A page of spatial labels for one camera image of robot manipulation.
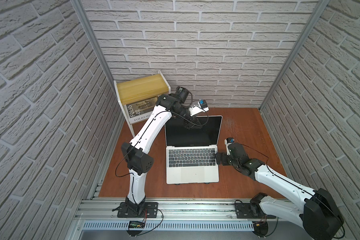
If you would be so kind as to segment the silver laptop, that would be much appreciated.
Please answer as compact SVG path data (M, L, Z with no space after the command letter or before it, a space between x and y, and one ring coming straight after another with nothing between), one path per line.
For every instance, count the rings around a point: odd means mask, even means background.
M222 116L198 116L200 129L186 129L183 119L165 124L167 184L217 183L219 167L215 154Z

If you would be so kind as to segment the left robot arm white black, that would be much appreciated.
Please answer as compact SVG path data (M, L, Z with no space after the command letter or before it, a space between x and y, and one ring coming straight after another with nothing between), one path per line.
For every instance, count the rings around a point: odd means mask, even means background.
M189 94L186 88L177 87L174 94L160 95L152 114L139 133L130 142L122 144L123 160L127 163L130 177L125 206L138 217L145 210L146 176L154 163L149 151L165 123L174 117L183 120L186 129L200 129L203 126L197 115L206 113L209 110L208 104L205 100L199 100L194 105L185 106Z

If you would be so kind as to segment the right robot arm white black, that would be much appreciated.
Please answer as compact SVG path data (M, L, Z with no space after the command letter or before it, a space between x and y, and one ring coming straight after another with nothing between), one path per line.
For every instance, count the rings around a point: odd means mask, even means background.
M242 175L287 198L280 201L259 193L250 200L247 209L241 201L235 202L238 218L242 218L245 212L253 218L261 218L254 225L259 237L267 237L261 233L261 229L268 228L267 216L275 216L303 228L314 240L332 240L339 231L345 231L344 218L327 190L306 187L273 170L267 163L249 158L245 145L236 143L232 138L226 139L225 145L225 153L215 154L218 165L232 166Z

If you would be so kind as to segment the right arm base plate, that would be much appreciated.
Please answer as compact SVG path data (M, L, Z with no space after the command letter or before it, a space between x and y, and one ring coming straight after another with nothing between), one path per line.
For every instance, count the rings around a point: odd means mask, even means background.
M276 219L277 217L272 215L266 215L260 208L259 204L251 204L236 201L234 203L235 213L237 219L248 219L248 220L261 220L261 219Z

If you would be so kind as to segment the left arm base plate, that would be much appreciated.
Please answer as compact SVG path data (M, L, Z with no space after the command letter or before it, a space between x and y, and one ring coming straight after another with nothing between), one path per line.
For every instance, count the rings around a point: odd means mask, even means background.
M136 205L130 201L122 202L116 208L118 218L143 218L154 219L158 214L158 202L141 202Z

